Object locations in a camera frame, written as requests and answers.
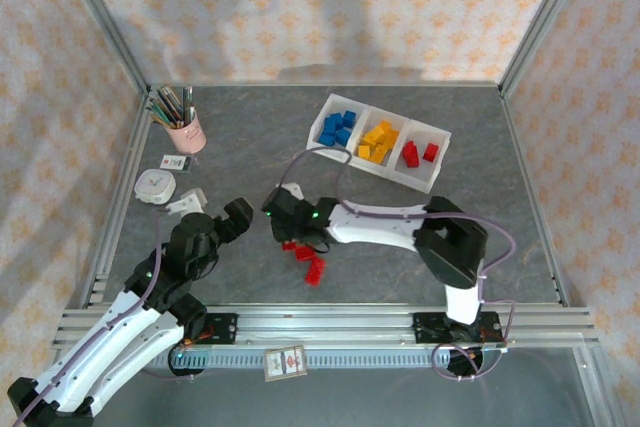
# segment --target white tray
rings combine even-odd
[[[331,94],[311,126],[309,139],[307,140],[307,149],[323,147],[317,140],[324,129],[324,119],[335,112],[344,114],[347,110],[356,113],[356,125],[353,127],[351,137],[346,147],[347,150],[353,154],[349,165],[428,194],[433,187],[436,177],[438,177],[440,173],[442,158],[449,147],[451,132],[387,112],[386,110],[378,109],[377,107],[362,104],[355,100]],[[356,153],[358,145],[360,144],[360,138],[382,120],[391,122],[393,130],[397,130],[400,134],[391,153],[387,154],[382,164],[378,165],[357,157]],[[402,158],[402,148],[405,143],[410,140],[413,140],[416,144],[418,155],[420,156],[420,166],[415,169],[408,168]],[[438,145],[438,154],[434,162],[427,162],[422,159],[422,155],[429,143]],[[347,159],[346,154],[331,150],[319,150],[316,153],[337,160],[338,162],[344,162]]]

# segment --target pencil cup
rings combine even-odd
[[[169,133],[173,145],[176,146],[176,149],[181,154],[200,152],[207,143],[207,137],[204,135],[202,127],[200,127],[200,121],[195,109],[193,109],[193,120],[189,125],[182,129],[168,129],[165,127],[165,130]]]

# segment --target purple cable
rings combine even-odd
[[[302,158],[306,157],[310,153],[316,152],[316,151],[319,151],[319,150],[333,150],[333,151],[336,151],[336,152],[342,152],[342,153],[347,155],[347,159],[342,162],[342,167],[338,171],[338,175],[336,175],[336,180],[335,180],[335,184],[334,184],[334,192],[335,192],[336,199],[338,200],[340,205],[347,212],[350,212],[350,213],[352,213],[354,215],[359,215],[359,216],[362,216],[362,217],[370,217],[370,218],[374,218],[374,219],[395,219],[395,220],[464,219],[464,220],[471,220],[471,221],[474,221],[474,222],[478,222],[478,223],[481,223],[481,224],[488,225],[489,227],[493,228],[494,230],[497,230],[499,233],[501,233],[507,239],[507,241],[509,242],[509,247],[507,248],[507,250],[505,250],[502,254],[500,254],[495,259],[491,260],[491,262],[489,262],[487,265],[485,265],[482,268],[482,270],[480,270],[479,275],[478,275],[478,299],[480,300],[481,304],[498,304],[498,303],[503,303],[503,302],[511,303],[511,310],[509,312],[509,318],[507,320],[507,325],[505,327],[504,336],[503,336],[503,340],[506,341],[507,337],[509,335],[509,332],[511,331],[511,324],[513,323],[513,316],[515,314],[516,303],[515,303],[515,301],[509,300],[509,299],[495,300],[495,301],[490,301],[490,302],[489,301],[484,301],[483,298],[482,298],[482,291],[483,291],[483,288],[484,288],[484,280],[486,279],[487,272],[489,272],[491,269],[493,269],[497,265],[499,265],[502,262],[504,262],[505,260],[507,260],[509,257],[511,257],[515,253],[515,251],[517,249],[517,243],[516,243],[516,239],[513,237],[513,235],[511,235],[511,233],[509,233],[504,227],[502,227],[501,225],[493,222],[492,220],[485,219],[484,217],[479,217],[479,216],[473,215],[473,214],[463,213],[463,212],[434,212],[434,213],[425,212],[424,214],[420,213],[420,214],[406,214],[406,215],[403,215],[403,214],[382,214],[382,213],[375,213],[375,212],[362,212],[362,211],[358,211],[358,210],[354,209],[339,195],[340,179],[342,178],[342,174],[344,174],[344,172],[347,170],[347,166],[349,165],[349,162],[351,162],[351,159],[353,158],[353,154],[351,152],[349,152],[347,149],[344,149],[342,147],[313,147],[311,149],[303,151],[295,159],[293,159],[293,161],[285,169],[284,173],[282,174],[282,177],[280,178],[280,183],[278,184],[278,187],[282,187],[282,185],[284,184],[287,176],[289,175],[289,172],[295,166],[295,164],[297,164]],[[439,349],[441,349],[442,347],[445,347],[445,346],[450,346],[455,351],[457,351],[457,352],[461,353],[462,355],[464,355],[467,358],[467,360],[471,363],[471,365],[473,366],[474,370],[476,371],[476,375],[472,375],[472,376],[469,376],[469,377],[462,377],[462,376],[453,377],[453,376],[445,375],[442,372],[440,372],[438,370],[438,368],[436,367],[435,358],[436,358],[437,351]],[[465,352],[464,349],[462,349],[462,347],[460,347],[460,346],[458,346],[456,344],[448,344],[448,343],[447,344],[439,344],[439,345],[436,346],[436,348],[433,350],[433,352],[431,352],[431,364],[433,365],[433,368],[436,371],[436,373],[440,377],[443,377],[445,379],[457,380],[457,381],[460,381],[460,380],[473,380],[473,379],[477,379],[479,377],[482,377],[482,376],[488,374],[489,372],[491,372],[495,368],[495,366],[498,364],[498,361],[501,358],[502,358],[502,352],[498,356],[498,359],[494,362],[494,364],[489,369],[485,370],[484,372],[478,372],[478,367],[476,366],[475,362],[472,361],[472,359],[469,356],[469,354],[467,354],[467,352]]]
[[[162,242],[160,239],[160,216],[158,215],[158,211],[155,211],[155,230],[156,230],[155,232],[156,233],[156,258],[155,258],[155,265],[153,267],[153,276],[151,277],[151,281],[149,282],[147,289],[144,291],[140,299],[138,299],[138,301],[135,304],[133,304],[131,307],[129,307],[127,310],[125,310],[121,314],[118,314],[112,320],[107,322],[104,327],[101,327],[96,332],[94,332],[94,334],[91,337],[89,337],[87,341],[78,348],[75,354],[71,356],[71,358],[67,361],[64,367],[62,367],[60,371],[54,377],[52,377],[51,381],[42,390],[42,392],[40,392],[40,394],[38,394],[38,396],[35,399],[33,399],[29,405],[27,405],[27,407],[18,416],[18,419],[13,423],[12,427],[18,427],[20,424],[22,424],[25,421],[25,419],[29,416],[29,414],[31,414],[31,411],[33,411],[33,409],[38,405],[38,403],[42,399],[44,399],[47,395],[49,395],[49,392],[51,392],[51,389],[53,389],[56,386],[56,384],[60,382],[60,379],[62,379],[62,377],[65,376],[67,371],[69,371],[69,369],[71,369],[71,367],[75,365],[78,359],[87,351],[87,349],[89,349],[89,347],[91,347],[91,345],[93,345],[94,342],[96,342],[105,332],[112,330],[118,322],[122,321],[123,319],[126,319],[127,317],[129,317],[129,315],[132,312],[142,307],[142,305],[144,305],[144,303],[147,301],[147,299],[151,295],[151,292],[153,291],[153,288],[156,285],[156,282],[158,282],[158,276],[160,275],[160,264],[162,261]]]

